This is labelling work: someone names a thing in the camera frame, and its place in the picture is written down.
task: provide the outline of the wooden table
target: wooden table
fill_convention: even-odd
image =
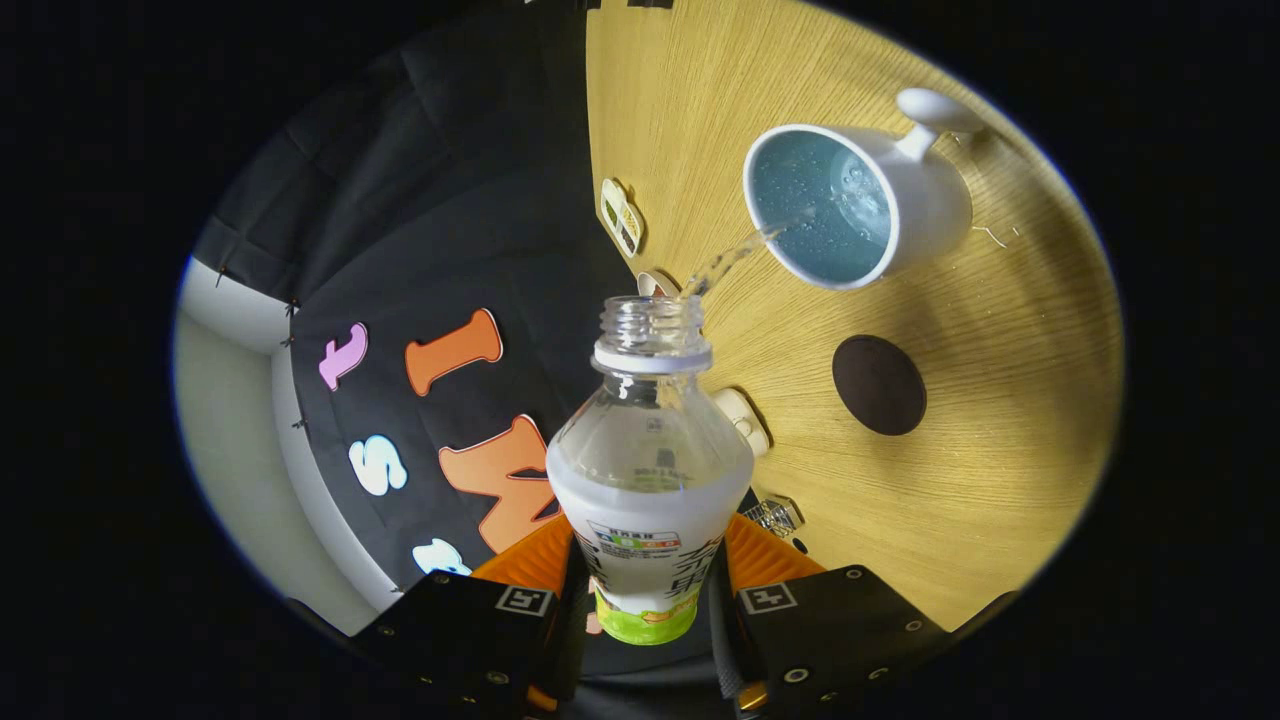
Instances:
[[[739,387],[760,410],[774,447],[754,487],[797,502],[796,537],[818,562],[872,568],[946,629],[1021,587],[1098,484],[1123,389],[1108,264],[1053,165],[941,69],[824,10],[602,5],[588,13],[591,167],[596,193],[616,178],[648,223],[632,273],[684,283],[751,229],[742,160],[769,127],[901,135],[911,123],[895,96],[913,86],[988,123],[938,150],[995,237],[974,231],[951,256],[851,292],[810,287],[768,252],[748,258],[707,296],[716,366],[703,384]],[[854,334],[914,360],[928,410],[913,432],[877,434],[841,402],[832,354]]]

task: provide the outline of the white object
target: white object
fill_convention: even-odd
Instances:
[[[733,423],[733,427],[751,446],[751,455],[760,457],[769,451],[769,436],[764,432],[764,425],[751,410],[751,404],[736,389],[727,387],[712,393],[712,401],[724,413],[724,416]]]
[[[698,299],[617,297],[602,318],[604,383],[548,443],[547,475],[595,578],[600,628],[659,644],[692,624],[755,459],[698,386],[710,366]]]
[[[658,295],[657,291],[662,291],[662,295],[667,297],[676,297],[680,295],[680,290],[676,287],[676,282],[671,279],[671,275],[663,273],[662,270],[646,270],[643,273],[636,273],[636,290],[644,297],[650,297]]]
[[[887,273],[954,250],[972,228],[973,206],[964,178],[951,163],[928,150],[940,133],[977,132],[983,127],[982,120],[956,100],[920,87],[900,92],[897,106],[918,123],[901,138],[872,128],[794,123],[765,131],[746,152],[742,191],[756,228],[764,227],[753,184],[756,158],[764,143],[782,133],[817,133],[835,140],[858,155],[884,190],[890,209],[888,243],[879,263],[855,281],[832,283],[818,278],[791,261],[777,243],[769,243],[773,256],[809,284],[828,290],[867,286]]]
[[[635,258],[644,240],[644,218],[640,210],[627,202],[627,193],[617,182],[604,178],[600,182],[600,217],[604,218],[613,242],[627,258]]]

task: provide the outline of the orange gripper pad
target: orange gripper pad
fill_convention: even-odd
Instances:
[[[573,528],[563,514],[471,571],[472,578],[548,589],[561,597]]]
[[[735,593],[742,588],[769,585],[827,571],[791,544],[737,512],[728,523],[724,542],[728,543],[728,584]]]

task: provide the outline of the small sticker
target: small sticker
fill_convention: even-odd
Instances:
[[[742,597],[742,605],[746,607],[748,615],[773,612],[774,610],[785,610],[800,605],[791,594],[786,583],[744,588],[739,594]]]
[[[495,607],[507,612],[541,618],[547,615],[547,606],[550,605],[550,601],[552,591],[508,585],[502,597],[498,598]]]

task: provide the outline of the water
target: water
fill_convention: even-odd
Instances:
[[[713,287],[716,287],[721,278],[728,273],[730,268],[737,264],[739,260],[746,258],[751,252],[755,252],[756,249],[764,247],[788,227],[792,227],[794,223],[796,223],[796,220],[781,225],[769,225],[746,233],[746,236],[740,240],[737,245],[724,252],[721,252],[713,258],[710,263],[707,263],[700,270],[694,273],[689,278],[689,282],[685,283],[685,290],[680,291],[680,297],[690,297],[694,295],[705,296]]]
[[[785,232],[774,249],[829,284],[865,277],[888,247],[892,214],[874,172],[844,145],[815,133],[786,133],[760,149],[756,211]],[[808,218],[794,218],[808,210]]]

